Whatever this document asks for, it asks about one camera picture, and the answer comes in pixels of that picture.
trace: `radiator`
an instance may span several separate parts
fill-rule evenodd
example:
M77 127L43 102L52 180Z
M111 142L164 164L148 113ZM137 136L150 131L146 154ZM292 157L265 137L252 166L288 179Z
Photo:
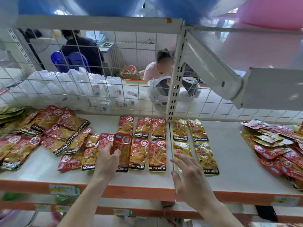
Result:
M110 49L112 67L124 68L127 65L134 65L139 71L144 70L147 65L155 61L155 51L138 49L156 49L155 44L134 42L117 42L116 46Z

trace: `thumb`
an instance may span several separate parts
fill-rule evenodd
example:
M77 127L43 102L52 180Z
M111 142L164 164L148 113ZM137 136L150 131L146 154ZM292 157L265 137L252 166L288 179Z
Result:
M172 171L172 179L174 181L176 191L179 192L183 186L183 182L181 181L180 175L176 171Z
M120 154L121 154L121 151L119 149L115 150L115 152L112 154L112 156L115 156L115 157L120 157Z

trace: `left hand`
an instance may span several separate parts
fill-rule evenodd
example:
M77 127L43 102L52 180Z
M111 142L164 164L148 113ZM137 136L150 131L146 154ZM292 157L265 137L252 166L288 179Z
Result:
M93 179L106 179L108 182L115 175L121 151L119 149L115 150L115 152L111 155L110 150L112 148L112 144L107 145L104 149L99 151L96 168L94 172Z

